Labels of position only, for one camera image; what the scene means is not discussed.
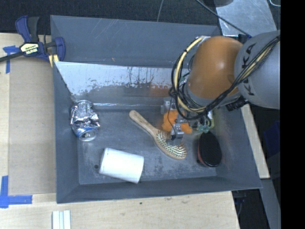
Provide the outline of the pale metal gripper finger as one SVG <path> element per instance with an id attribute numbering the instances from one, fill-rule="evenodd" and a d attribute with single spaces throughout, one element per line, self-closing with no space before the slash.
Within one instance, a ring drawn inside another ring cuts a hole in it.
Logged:
<path id="1" fill-rule="evenodd" d="M 171 128 L 171 140 L 182 139 L 184 131 L 182 130 L 181 124 L 174 124 Z"/>
<path id="2" fill-rule="evenodd" d="M 163 104 L 161 105 L 161 114 L 169 114 L 170 112 L 176 111 L 176 103 L 172 98 L 164 98 Z"/>

